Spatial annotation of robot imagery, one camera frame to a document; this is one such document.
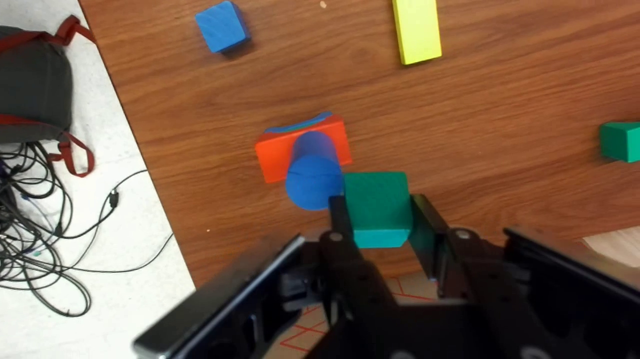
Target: blue cylinder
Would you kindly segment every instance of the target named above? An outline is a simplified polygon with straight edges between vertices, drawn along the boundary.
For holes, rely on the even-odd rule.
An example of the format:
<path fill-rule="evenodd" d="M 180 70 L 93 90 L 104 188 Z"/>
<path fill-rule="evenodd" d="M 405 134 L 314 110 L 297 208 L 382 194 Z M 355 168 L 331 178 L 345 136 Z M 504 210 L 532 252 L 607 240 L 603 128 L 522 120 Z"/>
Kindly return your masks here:
<path fill-rule="evenodd" d="M 328 210 L 328 198 L 344 194 L 342 168 L 328 136 L 306 132 L 295 140 L 283 186 L 287 198 L 307 212 Z"/>

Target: blue cube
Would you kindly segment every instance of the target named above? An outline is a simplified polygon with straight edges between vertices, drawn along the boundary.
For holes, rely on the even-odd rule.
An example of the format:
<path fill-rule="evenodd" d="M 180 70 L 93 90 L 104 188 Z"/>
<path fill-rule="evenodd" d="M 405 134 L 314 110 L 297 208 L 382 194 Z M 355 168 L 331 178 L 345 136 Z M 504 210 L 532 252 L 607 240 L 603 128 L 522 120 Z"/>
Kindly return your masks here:
<path fill-rule="evenodd" d="M 195 24 L 209 52 L 222 54 L 249 40 L 238 6 L 229 0 L 198 12 Z"/>

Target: yellow block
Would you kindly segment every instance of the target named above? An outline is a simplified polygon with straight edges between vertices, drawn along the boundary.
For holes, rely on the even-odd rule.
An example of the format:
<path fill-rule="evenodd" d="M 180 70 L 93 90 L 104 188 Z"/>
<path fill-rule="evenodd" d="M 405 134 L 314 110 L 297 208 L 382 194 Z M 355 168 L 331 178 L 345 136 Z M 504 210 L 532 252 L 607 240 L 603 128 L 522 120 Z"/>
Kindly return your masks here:
<path fill-rule="evenodd" d="M 442 56 L 436 0 L 393 0 L 393 16 L 402 64 Z"/>

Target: tabletop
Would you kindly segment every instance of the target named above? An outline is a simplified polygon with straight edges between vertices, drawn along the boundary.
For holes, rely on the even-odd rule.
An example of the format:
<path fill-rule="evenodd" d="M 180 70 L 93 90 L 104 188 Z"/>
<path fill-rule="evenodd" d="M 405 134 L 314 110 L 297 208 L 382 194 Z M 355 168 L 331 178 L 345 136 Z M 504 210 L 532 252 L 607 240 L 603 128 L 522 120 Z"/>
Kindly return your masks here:
<path fill-rule="evenodd" d="M 257 240 L 328 228 L 254 158 L 261 130 L 324 110 L 345 122 L 347 172 L 405 172 L 494 244 L 524 226 L 582 254 L 637 224 L 640 168 L 601 160 L 598 126 L 640 116 L 640 2 L 437 0 L 443 56 L 409 68 L 389 0 L 235 4 L 254 44 L 222 60 L 193 20 L 211 2 L 81 0 L 198 286 Z M 408 248 L 365 256 L 417 270 Z"/>

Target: tangled cables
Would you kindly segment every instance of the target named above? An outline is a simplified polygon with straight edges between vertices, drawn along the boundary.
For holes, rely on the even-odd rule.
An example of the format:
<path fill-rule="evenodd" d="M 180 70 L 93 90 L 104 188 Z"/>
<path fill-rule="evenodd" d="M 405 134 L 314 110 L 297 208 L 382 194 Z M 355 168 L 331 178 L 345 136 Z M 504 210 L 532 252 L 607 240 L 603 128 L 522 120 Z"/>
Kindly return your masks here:
<path fill-rule="evenodd" d="M 74 272 L 130 274 L 156 262 L 172 236 L 139 266 L 125 270 L 80 268 L 97 238 L 99 226 L 119 204 L 118 190 L 144 172 L 145 170 L 139 170 L 119 180 L 104 198 L 97 220 L 80 234 L 67 234 L 74 220 L 74 200 L 55 176 L 46 150 L 37 142 L 32 142 L 0 152 L 0 290 L 30 292 L 49 312 L 64 318 L 81 318 L 91 308 L 91 296 L 87 288 L 74 278 Z M 58 212 L 46 214 L 40 202 L 58 204 Z M 74 262 L 64 264 L 55 244 L 83 240 L 87 236 L 91 238 L 81 254 Z M 81 308 L 69 312 L 48 300 L 44 290 L 55 284 L 72 286 L 81 298 Z"/>

